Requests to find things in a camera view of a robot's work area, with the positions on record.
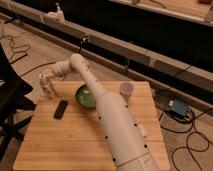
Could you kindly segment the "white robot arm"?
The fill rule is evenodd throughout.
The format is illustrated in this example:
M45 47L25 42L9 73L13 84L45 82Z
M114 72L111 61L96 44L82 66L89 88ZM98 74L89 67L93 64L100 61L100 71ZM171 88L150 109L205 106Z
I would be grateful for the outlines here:
M125 99L108 91L90 71L86 59L75 53L50 65L43 74L51 79L78 72L96 101L96 112L116 171L160 171Z

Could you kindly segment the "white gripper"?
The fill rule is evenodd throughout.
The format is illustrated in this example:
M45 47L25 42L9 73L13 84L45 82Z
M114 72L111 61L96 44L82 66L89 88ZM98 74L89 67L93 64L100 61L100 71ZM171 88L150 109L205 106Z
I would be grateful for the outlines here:
M52 79L52 78L54 78L54 75L57 77L63 77L63 76L66 76L67 74L69 74L70 72L71 72L70 62L68 60L66 60L66 61L56 62L52 66L52 72L47 72L44 75L47 78Z

